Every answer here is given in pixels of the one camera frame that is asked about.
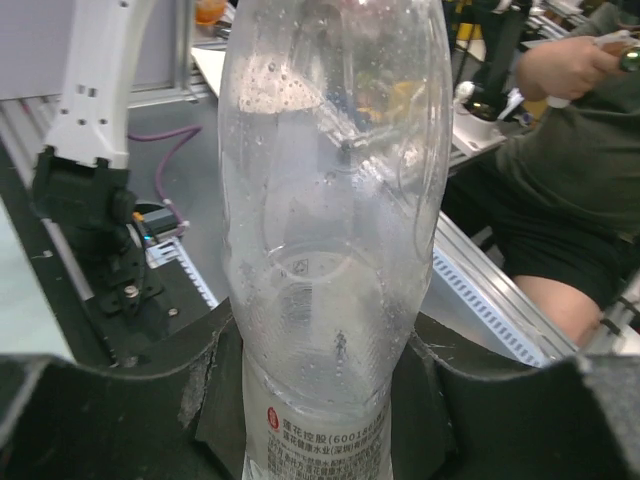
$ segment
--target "gray partition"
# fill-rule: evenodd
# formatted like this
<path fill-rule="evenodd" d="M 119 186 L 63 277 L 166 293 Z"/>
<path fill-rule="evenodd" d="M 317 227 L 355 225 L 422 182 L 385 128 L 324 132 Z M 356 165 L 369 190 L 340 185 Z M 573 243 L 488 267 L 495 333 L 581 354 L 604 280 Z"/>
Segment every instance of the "gray partition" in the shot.
<path fill-rule="evenodd" d="M 61 92 L 74 2 L 0 1 L 0 100 Z M 180 69 L 188 64 L 190 22 L 185 19 L 190 3 L 157 0 L 142 43 L 136 90 L 173 87 L 180 81 Z"/>

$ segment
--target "orange cup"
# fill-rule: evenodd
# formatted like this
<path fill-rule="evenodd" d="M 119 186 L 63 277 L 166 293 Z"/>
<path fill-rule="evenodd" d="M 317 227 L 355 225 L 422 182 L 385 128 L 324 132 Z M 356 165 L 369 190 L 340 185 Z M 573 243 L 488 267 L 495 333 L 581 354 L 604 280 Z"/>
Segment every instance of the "orange cup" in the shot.
<path fill-rule="evenodd" d="M 224 15 L 227 8 L 226 0 L 197 0 L 196 23 L 198 25 L 213 25 Z"/>

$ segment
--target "red logo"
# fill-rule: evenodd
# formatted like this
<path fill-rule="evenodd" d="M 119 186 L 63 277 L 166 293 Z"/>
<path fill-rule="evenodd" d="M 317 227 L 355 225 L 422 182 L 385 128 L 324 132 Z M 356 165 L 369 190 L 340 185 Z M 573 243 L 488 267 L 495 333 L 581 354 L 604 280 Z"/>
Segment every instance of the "red logo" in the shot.
<path fill-rule="evenodd" d="M 267 421 L 269 425 L 271 425 L 271 428 L 277 432 L 278 428 L 280 428 L 280 420 L 278 420 L 278 414 L 273 407 L 269 407 L 267 410 Z"/>

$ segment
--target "orange liquid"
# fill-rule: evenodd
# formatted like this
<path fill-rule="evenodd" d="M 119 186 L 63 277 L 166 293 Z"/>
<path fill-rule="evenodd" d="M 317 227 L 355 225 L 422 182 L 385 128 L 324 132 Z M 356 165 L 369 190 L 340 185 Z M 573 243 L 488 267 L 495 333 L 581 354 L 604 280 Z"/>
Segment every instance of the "orange liquid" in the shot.
<path fill-rule="evenodd" d="M 196 6 L 196 23 L 198 25 L 213 25 L 224 15 L 225 2 L 212 6 Z"/>

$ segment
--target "bottle label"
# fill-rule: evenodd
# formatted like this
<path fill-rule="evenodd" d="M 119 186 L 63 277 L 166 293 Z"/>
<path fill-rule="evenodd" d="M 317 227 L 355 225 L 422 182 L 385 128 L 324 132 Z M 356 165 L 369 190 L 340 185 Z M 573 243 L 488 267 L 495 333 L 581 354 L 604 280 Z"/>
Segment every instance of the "bottle label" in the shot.
<path fill-rule="evenodd" d="M 243 359 L 247 456 L 263 479 L 390 480 L 390 403 L 349 424 L 308 418 L 286 405 Z"/>

